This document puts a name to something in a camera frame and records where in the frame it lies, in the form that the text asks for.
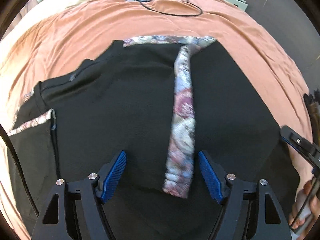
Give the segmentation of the person's right hand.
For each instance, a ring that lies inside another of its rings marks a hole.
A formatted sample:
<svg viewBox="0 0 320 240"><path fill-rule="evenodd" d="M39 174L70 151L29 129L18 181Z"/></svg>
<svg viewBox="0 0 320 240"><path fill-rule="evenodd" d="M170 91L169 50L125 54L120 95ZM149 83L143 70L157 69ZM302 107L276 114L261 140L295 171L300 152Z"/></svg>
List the person's right hand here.
<svg viewBox="0 0 320 240"><path fill-rule="evenodd" d="M292 239L304 239L319 217L319 198L316 194L311 194L308 202L303 207L315 182L319 184L316 178L313 177L313 179L307 181L303 189L297 193L296 202L293 204L292 211L289 215L289 225L295 221L290 230Z"/></svg>

